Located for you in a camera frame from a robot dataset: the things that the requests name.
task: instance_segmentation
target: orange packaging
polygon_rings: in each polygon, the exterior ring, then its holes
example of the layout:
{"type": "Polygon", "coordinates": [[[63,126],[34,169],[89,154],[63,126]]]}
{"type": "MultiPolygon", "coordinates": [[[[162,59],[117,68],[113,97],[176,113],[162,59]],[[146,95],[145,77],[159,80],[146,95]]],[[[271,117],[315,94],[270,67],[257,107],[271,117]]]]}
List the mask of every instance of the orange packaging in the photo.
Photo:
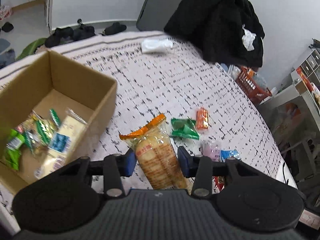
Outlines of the orange packaging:
{"type": "Polygon", "coordinates": [[[302,72],[301,66],[298,67],[298,68],[296,69],[296,71],[297,71],[297,73],[299,74],[299,76],[302,78],[302,81],[304,82],[304,84],[306,85],[306,87],[308,88],[308,90],[309,90],[310,92],[312,92],[312,91],[313,91],[312,85],[311,85],[310,81],[308,80],[308,78],[306,77],[306,75],[302,72]]]}
{"type": "Polygon", "coordinates": [[[249,68],[248,69],[248,76],[253,77],[253,75],[254,75],[254,71],[251,68],[249,68]]]}
{"type": "Polygon", "coordinates": [[[197,111],[196,129],[197,130],[206,130],[208,128],[209,128],[209,114],[206,109],[201,107],[197,111]]]}
{"type": "Polygon", "coordinates": [[[188,189],[189,181],[182,174],[165,122],[165,115],[160,114],[141,129],[119,137],[135,151],[153,189],[188,189]]]}

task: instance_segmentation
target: white cloth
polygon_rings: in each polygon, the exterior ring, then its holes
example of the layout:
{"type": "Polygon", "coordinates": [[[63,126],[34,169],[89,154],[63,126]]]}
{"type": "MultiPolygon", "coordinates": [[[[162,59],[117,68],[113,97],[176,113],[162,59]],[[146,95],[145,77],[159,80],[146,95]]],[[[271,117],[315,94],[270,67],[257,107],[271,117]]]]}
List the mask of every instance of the white cloth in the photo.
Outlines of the white cloth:
{"type": "Polygon", "coordinates": [[[242,43],[244,47],[247,49],[247,51],[252,51],[254,50],[253,47],[253,41],[256,38],[256,34],[250,32],[249,30],[244,28],[244,25],[242,25],[242,29],[244,30],[244,35],[242,36],[242,43]]]}

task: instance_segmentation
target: blue gripper pad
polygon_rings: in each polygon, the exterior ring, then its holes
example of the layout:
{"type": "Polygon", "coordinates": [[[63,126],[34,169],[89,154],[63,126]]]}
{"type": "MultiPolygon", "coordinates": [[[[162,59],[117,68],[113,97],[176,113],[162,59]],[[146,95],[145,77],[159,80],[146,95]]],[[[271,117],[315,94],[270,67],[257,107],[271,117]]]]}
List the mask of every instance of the blue gripper pad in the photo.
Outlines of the blue gripper pad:
{"type": "Polygon", "coordinates": [[[134,168],[137,163],[136,155],[134,154],[134,151],[129,148],[129,150],[124,155],[125,161],[124,161],[124,176],[130,177],[133,174],[134,168]]]}
{"type": "Polygon", "coordinates": [[[183,176],[186,178],[192,178],[196,176],[198,170],[198,163],[194,163],[193,156],[183,146],[178,147],[178,161],[183,176]]]}

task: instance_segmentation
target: white snack package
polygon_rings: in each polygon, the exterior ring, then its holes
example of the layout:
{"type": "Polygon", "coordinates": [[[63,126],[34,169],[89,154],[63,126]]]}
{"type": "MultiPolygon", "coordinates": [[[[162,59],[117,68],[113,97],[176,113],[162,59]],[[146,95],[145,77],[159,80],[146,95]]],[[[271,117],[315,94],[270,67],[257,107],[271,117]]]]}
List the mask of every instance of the white snack package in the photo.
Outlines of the white snack package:
{"type": "Polygon", "coordinates": [[[167,53],[168,49],[173,48],[173,42],[168,39],[153,40],[145,39],[141,42],[142,53],[167,53]]]}

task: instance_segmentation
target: metal screw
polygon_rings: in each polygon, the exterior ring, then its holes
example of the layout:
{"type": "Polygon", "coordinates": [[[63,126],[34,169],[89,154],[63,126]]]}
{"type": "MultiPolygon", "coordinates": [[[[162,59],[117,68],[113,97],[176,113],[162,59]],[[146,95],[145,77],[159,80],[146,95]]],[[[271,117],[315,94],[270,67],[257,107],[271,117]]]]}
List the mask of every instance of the metal screw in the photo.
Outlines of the metal screw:
{"type": "Polygon", "coordinates": [[[194,195],[198,196],[198,197],[205,197],[207,195],[209,195],[209,190],[205,189],[205,188],[197,188],[194,192],[194,195]]]}
{"type": "Polygon", "coordinates": [[[107,190],[107,195],[109,197],[119,197],[122,194],[122,190],[119,188],[111,188],[107,190]]]}

